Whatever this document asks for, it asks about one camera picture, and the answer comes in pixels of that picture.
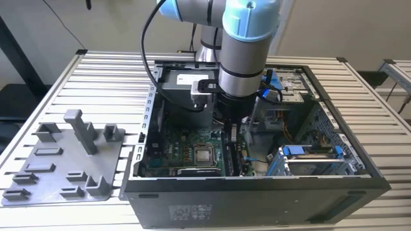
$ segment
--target black cable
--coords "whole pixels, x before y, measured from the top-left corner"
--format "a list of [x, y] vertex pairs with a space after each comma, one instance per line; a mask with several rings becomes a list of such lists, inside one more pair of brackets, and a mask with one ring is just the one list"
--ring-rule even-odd
[[64, 25], [62, 20], [61, 20], [61, 18], [58, 17], [56, 11], [53, 11], [52, 7], [49, 6], [49, 4], [46, 3], [45, 0], [42, 0], [42, 2], [44, 2], [44, 4], [48, 6], [48, 8], [50, 9], [50, 11], [53, 12], [53, 15], [56, 15], [57, 19], [60, 20], [60, 23], [61, 23], [62, 27], [65, 28], [65, 30], [66, 30], [66, 31], [69, 32], [69, 34], [74, 37], [74, 39], [77, 40], [77, 42], [78, 42], [78, 44], [81, 45], [82, 49], [85, 49], [82, 43], [80, 42], [80, 40], [77, 39], [77, 37], [74, 36], [74, 34], [70, 32], [70, 30], [69, 30], [69, 29], [66, 28], [66, 26]]
[[216, 53], [217, 33], [218, 33], [218, 28], [216, 28], [216, 31], [213, 32], [213, 41], [212, 41], [212, 55], [213, 59], [216, 60], [216, 64], [218, 65], [217, 53]]
[[192, 24], [192, 30], [190, 30], [190, 42], [189, 42], [189, 51], [193, 51], [193, 37], [194, 37], [194, 31], [197, 29], [197, 24]]
[[397, 111], [397, 114], [400, 114], [403, 112], [405, 105], [407, 105], [407, 103], [403, 103], [403, 105], [400, 106], [400, 109]]
[[157, 92], [162, 95], [162, 97], [173, 104], [176, 105], [177, 107], [180, 107], [182, 110], [188, 111], [188, 112], [201, 112], [204, 110], [204, 108], [198, 107], [197, 110], [193, 110], [190, 108], [186, 108], [184, 107], [182, 105], [178, 105], [176, 102], [173, 102], [170, 100], [170, 98], [168, 97], [165, 91], [161, 89], [158, 83], [156, 82], [154, 80], [154, 77], [152, 75], [152, 72], [150, 72], [150, 69], [148, 67], [148, 62], [146, 62], [146, 57], [145, 57], [145, 48], [144, 48], [144, 38], [145, 38], [145, 33], [146, 33], [146, 29], [148, 29], [148, 26], [149, 26], [149, 23], [152, 22], [153, 20], [153, 17], [154, 17], [154, 14], [156, 12], [158, 11], [161, 5], [164, 4], [165, 0], [161, 0], [157, 5], [154, 6], [153, 8], [153, 11], [150, 12], [149, 14], [149, 17], [146, 19], [146, 22], [144, 24], [144, 28], [142, 28], [142, 32], [141, 32], [141, 37], [140, 37], [140, 52], [141, 52], [141, 60], [142, 60], [142, 65], [144, 65], [144, 68], [145, 68], [145, 71], [146, 71], [146, 75], [148, 75], [148, 78], [153, 84], [153, 86], [156, 87], [156, 90]]
[[392, 88], [391, 88], [391, 92], [389, 92], [389, 94], [388, 94], [388, 96], [387, 96], [387, 99], [385, 99], [387, 102], [388, 102], [388, 99], [389, 99], [389, 96], [391, 96], [391, 94], [392, 94], [392, 91], [393, 91], [395, 87], [396, 87], [396, 83], [393, 84], [393, 86], [392, 86]]

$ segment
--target gray plastic holder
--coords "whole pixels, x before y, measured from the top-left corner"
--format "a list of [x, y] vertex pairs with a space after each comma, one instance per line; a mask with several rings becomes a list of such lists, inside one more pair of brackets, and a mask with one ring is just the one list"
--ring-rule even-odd
[[113, 124], [105, 126], [108, 129], [94, 129], [92, 123], [82, 122], [80, 110], [69, 110], [64, 119], [73, 129], [58, 130], [53, 123], [40, 124], [38, 142], [4, 191], [2, 205], [109, 198], [125, 131]]

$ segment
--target white wall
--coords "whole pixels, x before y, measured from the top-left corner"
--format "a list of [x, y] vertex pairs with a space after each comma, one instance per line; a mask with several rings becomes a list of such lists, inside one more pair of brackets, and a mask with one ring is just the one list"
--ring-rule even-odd
[[[140, 30], [154, 0], [93, 0], [90, 11], [84, 0], [46, 1], [86, 49], [138, 51]], [[411, 60], [409, 9], [411, 0], [293, 0], [276, 54], [342, 56], [360, 70], [376, 70], [383, 58]], [[41, 0], [0, 0], [0, 15], [41, 79], [53, 83], [80, 45]], [[157, 15], [146, 51], [186, 50], [189, 34], [190, 24]], [[4, 73], [9, 69], [4, 63], [0, 55], [0, 84], [18, 82], [14, 73]]]
[[[154, 0], [46, 0], [85, 48], [101, 51], [138, 51], [142, 24]], [[41, 0], [0, 0], [0, 15], [21, 49], [46, 84], [52, 84], [68, 65], [80, 45]], [[200, 30], [194, 47], [198, 46]], [[145, 37], [146, 52], [188, 50], [190, 24], [154, 17]], [[0, 85], [18, 82], [5, 68], [0, 54]]]
[[357, 70], [411, 60], [411, 0], [293, 0], [277, 55], [346, 58]]

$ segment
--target light blue joint cap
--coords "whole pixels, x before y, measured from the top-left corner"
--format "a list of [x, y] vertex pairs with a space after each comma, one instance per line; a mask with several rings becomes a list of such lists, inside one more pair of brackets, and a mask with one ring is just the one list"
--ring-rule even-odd
[[242, 42], [254, 42], [273, 35], [278, 23], [278, 0], [226, 0], [222, 27]]
[[180, 18], [180, 13], [178, 13], [178, 8], [177, 8], [177, 1], [166, 0], [160, 7], [160, 13], [165, 17], [180, 21], [181, 18]]

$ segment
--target aluminum table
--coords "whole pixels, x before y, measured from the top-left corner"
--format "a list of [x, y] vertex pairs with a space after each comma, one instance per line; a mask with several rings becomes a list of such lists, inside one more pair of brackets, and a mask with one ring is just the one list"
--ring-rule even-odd
[[[192, 54], [149, 53], [154, 60], [193, 59]], [[308, 65], [385, 176], [392, 190], [334, 226], [245, 227], [209, 230], [411, 230], [411, 128], [348, 63], [336, 58], [276, 57], [268, 64]], [[125, 162], [137, 143], [149, 79], [137, 53], [88, 51], [70, 60], [20, 132], [0, 155], [0, 197], [20, 170], [37, 137], [40, 122], [64, 124], [68, 109], [82, 110], [82, 120], [94, 128], [116, 123], [125, 129], [110, 198], [104, 202], [1, 207], [0, 228], [10, 230], [141, 230], [128, 202], [118, 200]]]

